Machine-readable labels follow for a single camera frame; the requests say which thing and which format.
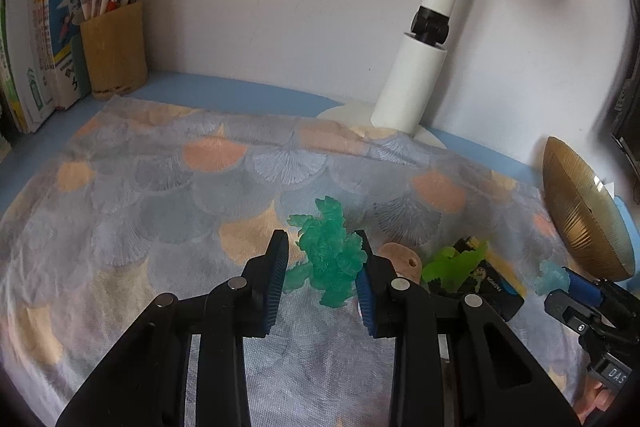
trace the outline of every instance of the lime green figurine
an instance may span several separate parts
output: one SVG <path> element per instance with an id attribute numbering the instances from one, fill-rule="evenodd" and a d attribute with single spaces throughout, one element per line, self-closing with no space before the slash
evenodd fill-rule
<path id="1" fill-rule="evenodd" d="M 486 251 L 487 243 L 482 243 L 476 250 L 465 250 L 460 253 L 453 247 L 444 247 L 422 269 L 422 280 L 429 282 L 440 279 L 440 286 L 444 291 L 455 293 L 468 277 L 474 279 L 474 270 L 485 258 Z M 476 280 L 476 291 L 480 282 Z"/>
<path id="2" fill-rule="evenodd" d="M 324 292 L 320 304 L 339 308 L 353 296 L 353 281 L 367 260 L 362 251 L 362 238 L 344 227 L 340 201 L 326 196 L 316 200 L 321 217 L 292 215 L 287 223 L 300 227 L 297 245 L 308 261 L 287 271 L 282 291 L 290 293 L 302 288 L 306 279 Z"/>

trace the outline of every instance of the gold fan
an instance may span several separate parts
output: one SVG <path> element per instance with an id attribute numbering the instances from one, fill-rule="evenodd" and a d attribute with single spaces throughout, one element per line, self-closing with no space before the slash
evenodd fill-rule
<path id="1" fill-rule="evenodd" d="M 598 279 L 633 276 L 634 250 L 616 204 L 590 166 L 553 136 L 546 141 L 542 182 L 551 219 L 580 266 Z"/>

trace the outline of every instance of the lamp base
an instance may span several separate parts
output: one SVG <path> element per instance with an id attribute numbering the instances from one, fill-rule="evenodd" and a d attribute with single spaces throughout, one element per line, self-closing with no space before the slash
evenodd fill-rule
<path id="1" fill-rule="evenodd" d="M 345 127 L 371 127 L 371 113 L 373 113 L 373 105 L 364 102 L 350 102 L 322 111 L 317 118 L 320 120 L 334 120 Z M 444 143 L 422 126 L 418 126 L 418 130 L 414 134 L 414 140 L 426 145 L 446 149 Z"/>

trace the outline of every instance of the green translucent figurine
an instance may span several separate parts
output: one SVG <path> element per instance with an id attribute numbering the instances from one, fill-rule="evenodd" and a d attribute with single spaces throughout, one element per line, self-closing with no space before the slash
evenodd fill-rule
<path id="1" fill-rule="evenodd" d="M 353 281 L 367 260 L 362 251 L 362 238 L 347 234 L 340 201 L 329 196 L 316 200 L 321 217 L 293 215 L 287 223 L 300 227 L 297 245 L 308 261 L 287 271 L 282 291 L 290 293 L 302 288 L 306 279 L 313 288 L 322 290 L 320 303 L 339 308 L 353 296 Z"/>

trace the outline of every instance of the white desk lamp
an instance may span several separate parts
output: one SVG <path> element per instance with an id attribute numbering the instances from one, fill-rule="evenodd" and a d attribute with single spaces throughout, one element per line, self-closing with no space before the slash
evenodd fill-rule
<path id="1" fill-rule="evenodd" d="M 347 103 L 321 113 L 318 118 L 345 126 L 396 129 L 430 145 L 445 148 L 433 134 L 419 125 L 447 51 L 449 17 L 456 0 L 422 0 L 411 33 L 402 36 L 400 50 L 375 107 Z"/>

